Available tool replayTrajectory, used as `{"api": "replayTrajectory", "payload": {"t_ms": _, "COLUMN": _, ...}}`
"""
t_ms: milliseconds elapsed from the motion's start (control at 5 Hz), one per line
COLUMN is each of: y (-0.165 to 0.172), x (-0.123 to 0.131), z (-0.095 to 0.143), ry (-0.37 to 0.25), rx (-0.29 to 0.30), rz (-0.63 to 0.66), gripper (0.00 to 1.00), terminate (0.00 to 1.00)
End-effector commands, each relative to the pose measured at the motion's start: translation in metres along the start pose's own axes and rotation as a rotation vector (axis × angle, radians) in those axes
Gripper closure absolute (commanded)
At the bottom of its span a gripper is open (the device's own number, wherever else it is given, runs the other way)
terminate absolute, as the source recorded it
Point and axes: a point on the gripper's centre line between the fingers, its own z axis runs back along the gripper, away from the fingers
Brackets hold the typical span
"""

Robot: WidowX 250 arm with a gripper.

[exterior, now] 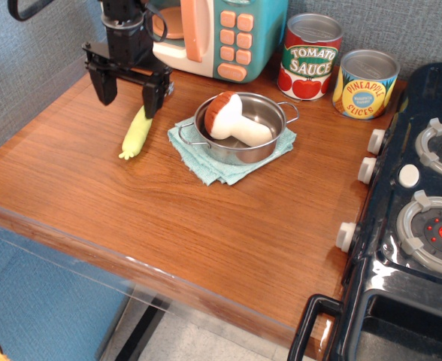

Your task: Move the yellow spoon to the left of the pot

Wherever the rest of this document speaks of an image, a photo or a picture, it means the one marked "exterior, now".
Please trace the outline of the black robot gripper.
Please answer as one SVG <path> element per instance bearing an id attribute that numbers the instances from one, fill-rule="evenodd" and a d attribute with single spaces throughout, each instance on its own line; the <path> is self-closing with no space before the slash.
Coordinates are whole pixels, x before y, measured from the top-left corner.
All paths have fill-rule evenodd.
<path id="1" fill-rule="evenodd" d="M 87 41 L 82 45 L 86 69 L 99 101 L 103 105 L 112 103 L 117 96 L 117 81 L 126 80 L 143 87 L 145 115 L 153 119 L 173 88 L 172 69 L 153 53 L 153 45 L 165 36 L 155 35 L 150 18 L 124 22 L 104 18 L 102 22 L 107 41 Z"/>

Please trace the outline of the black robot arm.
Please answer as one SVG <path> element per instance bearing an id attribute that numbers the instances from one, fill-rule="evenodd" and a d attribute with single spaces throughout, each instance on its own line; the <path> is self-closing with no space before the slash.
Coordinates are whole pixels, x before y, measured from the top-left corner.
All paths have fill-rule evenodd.
<path id="1" fill-rule="evenodd" d="M 117 96 L 117 80 L 142 86 L 146 117 L 154 118 L 171 91 L 172 69 L 153 52 L 156 38 L 153 17 L 160 12 L 148 1 L 103 1 L 101 21 L 107 34 L 106 43 L 83 45 L 86 69 L 99 101 L 109 105 Z"/>

